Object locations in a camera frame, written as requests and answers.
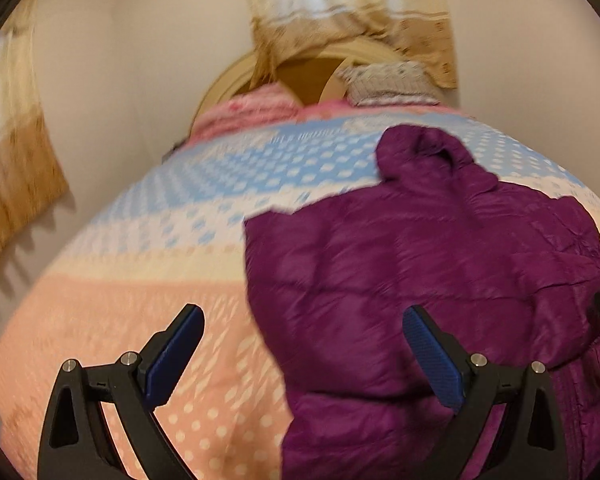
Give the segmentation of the purple hooded down jacket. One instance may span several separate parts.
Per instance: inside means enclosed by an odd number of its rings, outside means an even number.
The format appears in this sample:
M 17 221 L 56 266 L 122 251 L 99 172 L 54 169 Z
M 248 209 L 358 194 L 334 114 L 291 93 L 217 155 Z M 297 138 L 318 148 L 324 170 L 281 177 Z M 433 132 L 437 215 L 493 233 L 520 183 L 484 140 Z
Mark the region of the purple hooded down jacket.
M 545 364 L 568 474 L 600 462 L 600 232 L 573 197 L 503 182 L 455 136 L 400 125 L 378 185 L 245 223 L 247 296 L 283 373 L 286 479 L 409 479 L 451 412 L 402 333 L 421 306 L 468 351 Z

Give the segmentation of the dotted blue pink bedspread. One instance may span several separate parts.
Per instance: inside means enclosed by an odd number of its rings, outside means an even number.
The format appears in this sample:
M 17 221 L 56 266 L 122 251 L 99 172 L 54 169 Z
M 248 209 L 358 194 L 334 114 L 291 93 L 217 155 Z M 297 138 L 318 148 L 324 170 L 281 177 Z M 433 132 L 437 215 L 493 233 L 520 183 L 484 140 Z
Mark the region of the dotted blue pink bedspread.
M 245 218 L 293 211 L 377 182 L 375 148 L 400 124 L 457 136 L 502 180 L 574 196 L 600 231 L 600 199 L 524 144 L 441 106 L 310 107 L 297 119 L 197 143 L 122 193 L 47 268 L 0 341 L 1 447 L 38 468 L 46 406 L 66 359 L 85 366 L 143 347 L 186 304 L 204 339 L 157 416 L 201 479 L 275 479 L 290 416 L 245 300 Z

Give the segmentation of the beige side window curtain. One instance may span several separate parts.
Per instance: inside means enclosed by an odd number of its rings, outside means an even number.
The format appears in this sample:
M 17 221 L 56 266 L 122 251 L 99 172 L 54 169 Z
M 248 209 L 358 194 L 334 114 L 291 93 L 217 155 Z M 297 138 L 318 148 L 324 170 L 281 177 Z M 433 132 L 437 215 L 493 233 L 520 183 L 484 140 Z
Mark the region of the beige side window curtain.
M 12 239 L 69 189 L 35 75 L 37 7 L 38 0 L 21 0 L 0 30 L 0 260 Z

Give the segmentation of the striped grey pillow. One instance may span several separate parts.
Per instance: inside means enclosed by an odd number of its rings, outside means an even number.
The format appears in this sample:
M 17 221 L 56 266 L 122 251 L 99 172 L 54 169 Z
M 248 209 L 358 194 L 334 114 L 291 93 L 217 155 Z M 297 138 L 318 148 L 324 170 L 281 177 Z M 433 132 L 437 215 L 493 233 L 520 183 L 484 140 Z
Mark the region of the striped grey pillow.
M 439 105 L 441 90 L 414 61 L 339 67 L 335 76 L 346 86 L 354 106 Z

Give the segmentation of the cream round headboard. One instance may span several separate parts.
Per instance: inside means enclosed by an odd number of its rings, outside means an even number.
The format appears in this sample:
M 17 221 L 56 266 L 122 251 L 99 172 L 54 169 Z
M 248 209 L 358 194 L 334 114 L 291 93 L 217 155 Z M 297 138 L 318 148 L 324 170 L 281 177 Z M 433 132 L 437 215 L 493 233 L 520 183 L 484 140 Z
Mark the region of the cream round headboard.
M 201 99 L 192 125 L 195 125 L 198 117 L 212 106 L 238 94 L 248 93 L 256 61 L 256 55 L 249 52 L 228 66 Z M 276 76 L 279 84 L 285 87 L 298 103 L 314 105 L 342 99 L 346 95 L 346 86 L 335 76 L 340 66 L 402 61 L 404 57 L 401 53 L 386 44 L 370 38 L 358 37 L 301 52 L 280 64 Z

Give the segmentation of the folded pink quilt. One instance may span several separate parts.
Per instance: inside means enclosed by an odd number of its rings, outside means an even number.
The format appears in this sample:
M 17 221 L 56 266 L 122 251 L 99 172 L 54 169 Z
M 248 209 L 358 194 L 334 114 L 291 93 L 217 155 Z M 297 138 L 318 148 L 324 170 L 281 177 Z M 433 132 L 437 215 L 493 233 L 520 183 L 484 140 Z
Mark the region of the folded pink quilt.
M 190 129 L 187 145 L 219 136 L 284 122 L 296 118 L 303 106 L 281 84 L 265 84 L 256 90 L 238 94 L 213 105 L 199 115 Z

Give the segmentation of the beige patterned curtain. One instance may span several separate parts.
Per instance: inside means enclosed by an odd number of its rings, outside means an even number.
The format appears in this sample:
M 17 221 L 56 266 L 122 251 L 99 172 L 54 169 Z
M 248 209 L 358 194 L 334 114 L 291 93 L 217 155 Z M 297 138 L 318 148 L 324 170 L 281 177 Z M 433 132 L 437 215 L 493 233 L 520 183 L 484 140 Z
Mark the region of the beige patterned curtain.
M 302 52 L 368 37 L 425 67 L 442 89 L 457 86 L 448 0 L 247 0 L 256 54 L 252 81 L 272 81 Z

